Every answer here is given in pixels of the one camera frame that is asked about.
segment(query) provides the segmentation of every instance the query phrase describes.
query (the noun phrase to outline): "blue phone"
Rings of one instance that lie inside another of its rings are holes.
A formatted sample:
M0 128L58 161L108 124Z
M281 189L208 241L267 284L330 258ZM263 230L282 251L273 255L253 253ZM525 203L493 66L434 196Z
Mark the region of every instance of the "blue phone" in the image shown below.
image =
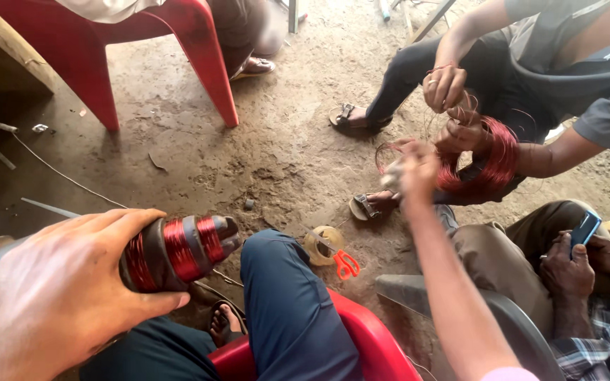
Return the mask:
M580 221L578 226L573 228L571 231L571 251L569 252L569 257L573 259L573 246L577 244L585 245L588 243L594 232L597 231L597 228L601 224L601 218L592 211L585 212L585 216Z

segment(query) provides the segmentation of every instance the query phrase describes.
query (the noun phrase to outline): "scissors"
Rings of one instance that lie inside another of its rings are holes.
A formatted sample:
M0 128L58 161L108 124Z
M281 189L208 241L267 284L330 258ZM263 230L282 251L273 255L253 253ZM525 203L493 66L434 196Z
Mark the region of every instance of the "scissors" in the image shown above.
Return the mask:
M353 277L359 275L359 263L357 263L357 261L354 260L354 258L352 258L350 254L345 253L343 249L338 249L337 247L333 246L333 244L328 242L326 238L321 237L320 235L310 229L307 229L303 225L301 226L307 231L309 235L313 236L314 239L317 239L319 242L326 245L326 247L328 247L335 253L334 259L335 263L338 265L339 278L346 281L347 279L350 279L350 275L352 275Z

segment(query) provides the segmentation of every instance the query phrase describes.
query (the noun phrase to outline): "red plastic chair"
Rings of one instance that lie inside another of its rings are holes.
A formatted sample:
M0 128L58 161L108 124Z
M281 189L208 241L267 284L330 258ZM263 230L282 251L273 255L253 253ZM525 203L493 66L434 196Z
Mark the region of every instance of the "red plastic chair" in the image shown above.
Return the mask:
M0 0L0 16L35 48L109 131L119 129L105 46L174 33L228 127L239 124L205 0L167 0L117 24L86 20L54 0Z
M329 295L359 351L361 369L367 381L422 381L392 333L377 316L330 289ZM224 381L255 381L258 378L248 336L216 350L209 359Z

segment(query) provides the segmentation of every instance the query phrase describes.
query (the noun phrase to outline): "dusty ground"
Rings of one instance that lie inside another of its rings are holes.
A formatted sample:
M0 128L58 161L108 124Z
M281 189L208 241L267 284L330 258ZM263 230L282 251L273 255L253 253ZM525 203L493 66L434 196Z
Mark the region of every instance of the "dusty ground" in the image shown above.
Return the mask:
M456 3L449 21L475 2ZM414 25L434 7L411 5ZM172 36L108 47L122 126L116 136L106 134L90 112L80 117L81 101L60 80L53 99L23 113L0 104L0 120L21 127L21 139L61 172L130 207L156 207L171 216L234 216L242 237L270 226L302 236L299 223L340 224L346 251L363 268L359 277L341 282L332 268L315 272L330 288L370 308L407 354L429 368L436 351L429 322L380 301L373 290L379 274L417 272L401 215L395 212L380 225L358 224L348 220L347 208L351 196L379 188L373 164L378 144L409 135L427 138L420 90L393 125L371 140L340 135L326 118L340 102L367 105L375 96L405 39L402 13L393 11L386 24L377 2L335 0L312 0L308 13L300 33L287 37L292 46L279 52L273 74L232 84L241 123L235 129L225 129ZM432 35L445 30L440 22ZM33 135L29 129L36 123L56 133ZM433 122L432 134L438 125ZM22 196L77 213L113 207L43 166L4 132L0 151L18 166L11 171L0 162L0 235L23 237L61 219L22 203ZM168 173L154 168L148 153ZM610 218L610 152L555 178L528 180L501 204L455 212L461 224L509 224L547 201L569 197ZM256 200L251 212L242 208L246 198ZM239 253L220 270L238 279ZM241 301L241 290L216 275L205 282Z

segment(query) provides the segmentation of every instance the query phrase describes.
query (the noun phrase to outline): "man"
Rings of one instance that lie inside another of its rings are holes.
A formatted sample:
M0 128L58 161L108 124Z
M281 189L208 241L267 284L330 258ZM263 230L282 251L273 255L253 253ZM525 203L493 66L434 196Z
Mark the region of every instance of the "man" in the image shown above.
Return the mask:
M436 331L456 374L464 381L538 381L520 368L436 219L436 156L410 144L405 167L402 207L425 270ZM208 333L154 317L185 305L189 295L135 294L119 278L127 242L162 216L157 210L81 216L48 226L4 255L0 381L50 380L133 326L84 365L80 377L219 380L206 357L216 348ZM244 243L241 279L259 380L361 381L359 353L308 261L293 238L275 230Z
M507 296L529 316L568 380L610 380L609 232L600 227L569 259L567 230L589 208L555 201L507 229L493 222L453 233L474 284Z
M95 22L114 24L166 0L56 0ZM281 47L281 38L267 33L268 8L262 0L208 0L216 25L227 75L231 81L271 73L275 64L259 58Z
M399 51L369 108L343 105L331 122L377 132L420 84L429 107L457 119L438 134L439 151L474 154L463 179L479 173L491 142L478 115L470 126L459 124L472 120L453 108L464 88L473 90L479 113L500 120L520 142L517 176L502 192L476 199L437 193L435 203L501 201L527 176L552 177L610 149L610 0L489 0L444 36ZM580 117L573 128L543 146L548 131L572 116ZM396 207L391 197L374 193L368 202Z

